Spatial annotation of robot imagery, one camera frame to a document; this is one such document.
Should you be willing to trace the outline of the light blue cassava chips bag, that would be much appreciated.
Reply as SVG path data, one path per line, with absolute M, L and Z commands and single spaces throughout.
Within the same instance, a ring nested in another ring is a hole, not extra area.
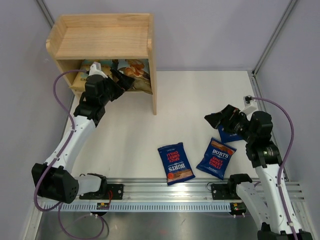
M 134 78 L 131 91 L 152 94 L 148 59 L 119 59 L 117 69 L 126 76 Z

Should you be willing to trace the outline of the yellow kettle chips bag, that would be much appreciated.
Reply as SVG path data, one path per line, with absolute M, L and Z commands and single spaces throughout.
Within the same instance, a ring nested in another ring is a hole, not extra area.
M 78 91 L 78 92 L 84 92 L 85 91 L 85 83 L 87 81 L 87 77 L 89 76 L 88 72 L 90 71 L 90 67 L 93 64 L 93 62 L 98 62 L 101 65 L 101 70 L 106 74 L 108 77 L 113 79 L 113 74 L 111 73 L 111 67 L 113 65 L 113 61 L 111 59 L 85 59 L 83 60 L 80 69 L 86 70 L 86 73 L 84 72 L 78 72 L 72 85 L 70 88 L 72 90 Z

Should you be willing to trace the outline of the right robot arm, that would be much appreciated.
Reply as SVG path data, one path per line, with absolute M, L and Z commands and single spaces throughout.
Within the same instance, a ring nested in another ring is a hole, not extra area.
M 240 198 L 249 210 L 258 228 L 257 238 L 311 240 L 312 234 L 303 230 L 291 205 L 283 175 L 284 161 L 271 140 L 271 115 L 255 111 L 247 118 L 243 111 L 227 105 L 204 118 L 214 129 L 222 127 L 246 142 L 246 155 L 259 177 L 264 199 L 257 194 L 252 179 L 244 173 L 231 175 L 226 190 L 230 197 Z

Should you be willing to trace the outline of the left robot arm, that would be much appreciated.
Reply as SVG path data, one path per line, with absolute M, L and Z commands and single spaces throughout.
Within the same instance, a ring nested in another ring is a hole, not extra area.
M 109 195 L 107 178 L 97 173 L 73 177 L 71 171 L 76 158 L 91 133 L 103 118 L 108 102 L 118 99 L 134 85 L 134 78 L 112 68 L 118 80 L 106 75 L 95 62 L 91 65 L 79 103 L 73 114 L 68 114 L 71 127 L 54 152 L 42 164 L 36 163 L 31 170 L 35 191 L 33 201 L 42 211 L 38 197 L 72 203 L 83 196 L 103 199 Z

